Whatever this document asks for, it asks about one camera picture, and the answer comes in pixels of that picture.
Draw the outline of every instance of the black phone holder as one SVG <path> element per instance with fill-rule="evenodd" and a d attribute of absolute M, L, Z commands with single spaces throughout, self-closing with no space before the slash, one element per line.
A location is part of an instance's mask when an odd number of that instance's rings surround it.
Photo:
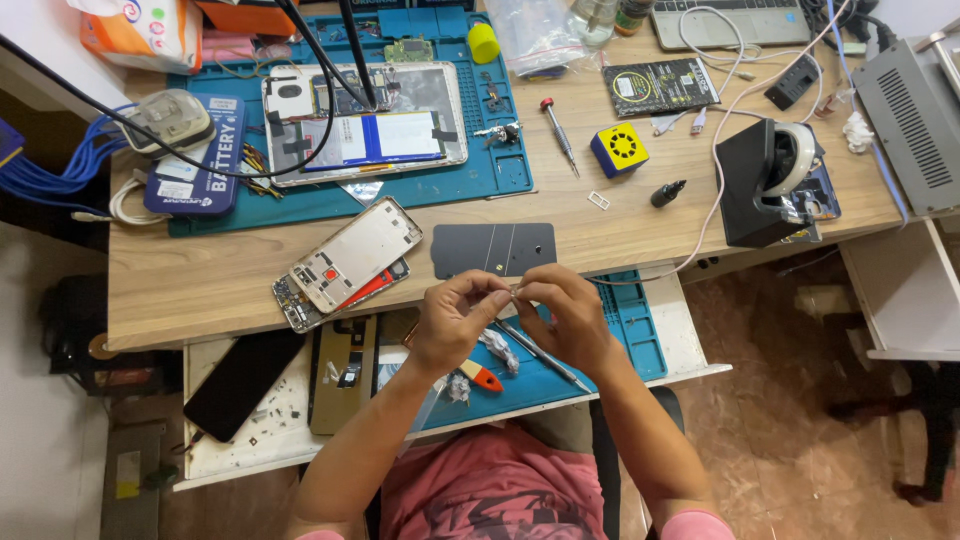
<path fill-rule="evenodd" d="M 762 196 L 786 178 L 796 161 L 796 146 L 789 135 L 777 132 L 773 119 L 760 120 L 718 144 L 717 158 L 726 182 L 720 210 L 727 245 L 764 248 L 813 225 L 789 195 Z"/>

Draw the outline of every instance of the orange box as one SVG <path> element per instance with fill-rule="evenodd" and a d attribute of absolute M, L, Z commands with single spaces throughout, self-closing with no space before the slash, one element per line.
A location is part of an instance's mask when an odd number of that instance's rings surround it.
<path fill-rule="evenodd" d="M 299 3 L 300 0 L 294 0 L 294 4 Z M 293 21 L 273 0 L 240 0 L 236 6 L 219 0 L 197 0 L 197 5 L 217 30 L 271 36 L 292 36 L 297 32 Z"/>

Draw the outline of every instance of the black smartphone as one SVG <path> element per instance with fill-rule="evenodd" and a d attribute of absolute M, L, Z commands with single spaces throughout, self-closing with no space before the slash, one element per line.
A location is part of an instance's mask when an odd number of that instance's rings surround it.
<path fill-rule="evenodd" d="M 183 406 L 183 416 L 226 443 L 267 395 L 306 340 L 291 329 L 241 336 Z"/>

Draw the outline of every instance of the black plastic card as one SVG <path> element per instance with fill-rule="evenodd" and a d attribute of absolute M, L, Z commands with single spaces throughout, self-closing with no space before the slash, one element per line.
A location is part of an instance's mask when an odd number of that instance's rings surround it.
<path fill-rule="evenodd" d="M 473 269 L 522 276 L 531 268 L 557 262 L 557 244 L 550 223 L 438 225 L 430 257 L 440 280 Z"/>

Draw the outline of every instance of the blue cable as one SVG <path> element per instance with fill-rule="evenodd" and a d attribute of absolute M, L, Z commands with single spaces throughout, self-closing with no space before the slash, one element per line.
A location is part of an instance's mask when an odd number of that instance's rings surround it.
<path fill-rule="evenodd" d="M 114 110 L 123 110 L 135 105 L 137 104 L 131 103 Z M 59 176 L 38 167 L 22 153 L 14 156 L 0 167 L 0 189 L 14 197 L 42 205 L 79 209 L 101 217 L 110 217 L 107 212 L 62 201 L 60 198 L 73 195 L 85 188 L 100 171 L 100 166 L 106 158 L 117 150 L 130 146 L 125 137 L 117 136 L 120 130 L 105 129 L 111 122 L 108 116 L 103 115 L 87 127 L 84 140 L 77 146 L 73 158 Z M 109 139 L 97 146 L 96 139 L 104 135 Z"/>
<path fill-rule="evenodd" d="M 833 20 L 833 0 L 827 0 L 827 13 L 830 20 Z M 850 72 L 850 69 L 847 67 L 847 57 L 843 54 L 843 41 L 840 39 L 840 29 L 837 28 L 836 21 L 833 21 L 831 25 L 833 30 L 833 38 L 837 42 L 837 54 L 840 55 L 840 65 L 843 66 L 844 72 L 847 74 L 847 81 L 850 83 L 851 88 L 856 88 L 853 84 L 853 75 Z M 851 96 L 851 103 L 853 104 L 853 112 L 857 112 L 856 109 L 856 96 Z M 876 146 L 876 143 L 872 140 L 870 141 L 870 147 L 874 149 L 874 156 L 876 157 L 876 162 L 880 166 L 880 174 L 883 175 L 883 181 L 887 183 L 887 188 L 890 189 L 890 194 L 894 198 L 894 202 L 897 203 L 897 209 L 900 211 L 900 218 L 903 220 L 903 223 L 900 224 L 900 230 L 902 231 L 906 227 L 907 223 L 910 222 L 909 213 L 906 209 L 906 204 L 903 202 L 903 198 L 900 197 L 900 190 L 897 189 L 897 185 L 894 183 L 893 176 L 890 174 L 890 166 L 887 164 L 887 160 L 883 157 L 883 154 L 880 152 L 879 147 Z"/>

